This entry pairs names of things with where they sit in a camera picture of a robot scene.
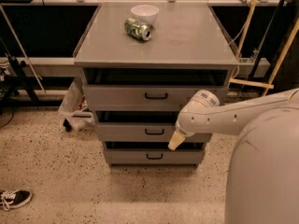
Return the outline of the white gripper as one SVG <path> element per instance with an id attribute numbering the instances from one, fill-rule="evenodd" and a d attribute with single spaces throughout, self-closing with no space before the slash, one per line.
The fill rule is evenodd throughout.
<path id="1" fill-rule="evenodd" d="M 207 90 L 198 91 L 179 112 L 176 130 L 169 141 L 168 148 L 176 150 L 187 137 L 199 133 L 196 125 L 203 121 L 205 117 L 202 111 L 219 105 L 220 101 L 213 92 Z"/>

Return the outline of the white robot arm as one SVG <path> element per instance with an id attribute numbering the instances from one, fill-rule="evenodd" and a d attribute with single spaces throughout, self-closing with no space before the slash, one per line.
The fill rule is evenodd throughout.
<path id="1" fill-rule="evenodd" d="M 178 113 L 172 150 L 197 133 L 237 137 L 225 224 L 299 224 L 299 89 L 221 105 L 198 91 Z"/>

